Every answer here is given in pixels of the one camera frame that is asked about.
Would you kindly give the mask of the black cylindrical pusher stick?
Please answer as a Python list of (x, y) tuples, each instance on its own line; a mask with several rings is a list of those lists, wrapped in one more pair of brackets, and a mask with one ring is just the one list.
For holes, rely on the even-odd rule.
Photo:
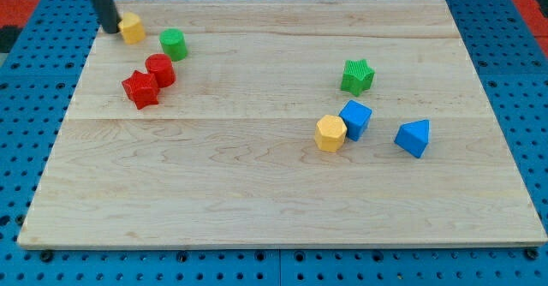
[(90, 0), (90, 2), (103, 30), (109, 34), (118, 33), (118, 23), (121, 18), (114, 0)]

